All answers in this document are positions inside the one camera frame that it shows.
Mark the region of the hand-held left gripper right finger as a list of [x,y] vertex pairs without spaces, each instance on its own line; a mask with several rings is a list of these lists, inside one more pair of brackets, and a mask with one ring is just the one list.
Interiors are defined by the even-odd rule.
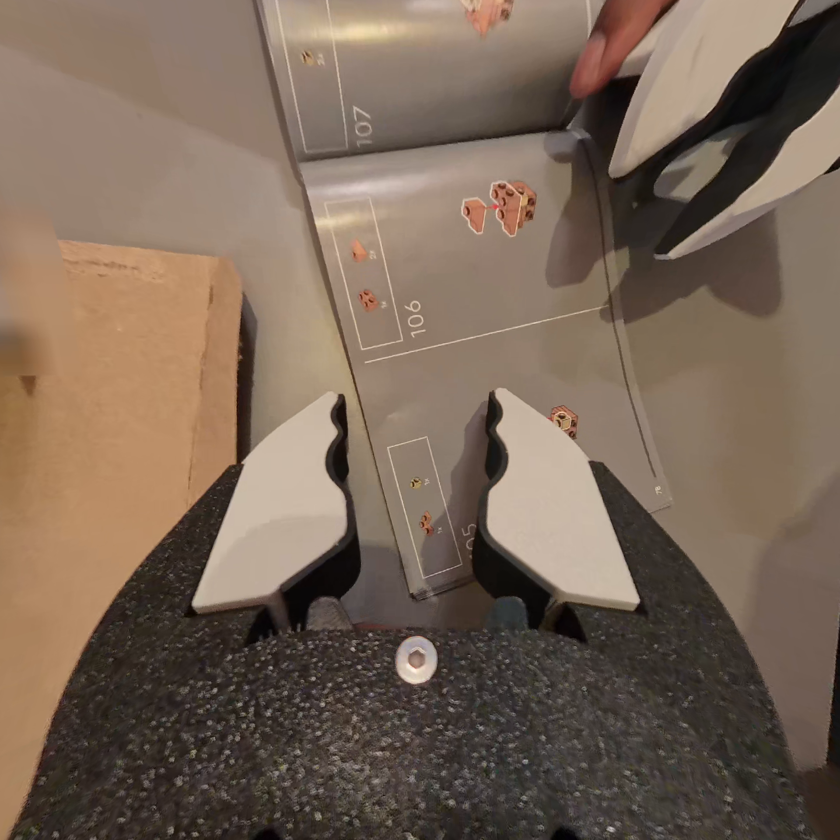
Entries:
[[591,461],[507,388],[490,392],[486,485],[472,568],[481,587],[538,628],[552,606],[635,613],[642,604]]

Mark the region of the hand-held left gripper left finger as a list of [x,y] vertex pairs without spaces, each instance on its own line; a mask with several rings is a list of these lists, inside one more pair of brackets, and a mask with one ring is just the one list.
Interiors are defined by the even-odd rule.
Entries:
[[361,572],[348,488],[344,395],[327,392],[244,460],[191,607],[199,615],[262,608],[280,631],[340,599]]

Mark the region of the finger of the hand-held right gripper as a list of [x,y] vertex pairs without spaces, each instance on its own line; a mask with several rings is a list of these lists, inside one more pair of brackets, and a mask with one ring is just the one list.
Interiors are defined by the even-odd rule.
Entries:
[[838,2],[678,2],[627,107],[612,179],[761,114],[820,32],[837,22]]
[[657,244],[678,259],[729,236],[838,168],[838,58],[799,58],[779,95]]

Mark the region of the grey instruction booklet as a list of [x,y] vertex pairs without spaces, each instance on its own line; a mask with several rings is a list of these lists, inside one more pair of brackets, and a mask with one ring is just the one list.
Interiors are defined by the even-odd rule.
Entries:
[[497,386],[672,495],[616,287],[606,173],[567,130],[603,2],[256,2],[406,583],[472,577]]

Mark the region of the grey desk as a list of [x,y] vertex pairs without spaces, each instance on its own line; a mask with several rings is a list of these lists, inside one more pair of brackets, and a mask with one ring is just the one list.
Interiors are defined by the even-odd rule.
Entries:
[[[250,2],[2,2],[2,200],[58,238],[230,257],[251,441],[350,371]],[[657,519],[750,645],[803,770],[826,762],[838,615],[838,175],[672,266],[629,264]]]

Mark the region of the person's right hand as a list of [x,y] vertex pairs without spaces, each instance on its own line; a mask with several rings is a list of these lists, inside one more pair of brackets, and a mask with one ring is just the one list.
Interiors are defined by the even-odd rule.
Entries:
[[597,93],[620,70],[675,1],[606,1],[570,80],[570,94],[583,100]]

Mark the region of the brown cardboard box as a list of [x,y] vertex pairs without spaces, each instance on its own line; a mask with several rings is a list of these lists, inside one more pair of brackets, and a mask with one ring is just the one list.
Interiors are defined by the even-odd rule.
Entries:
[[102,615],[237,458],[234,263],[57,248],[64,353],[49,372],[2,376],[2,838]]

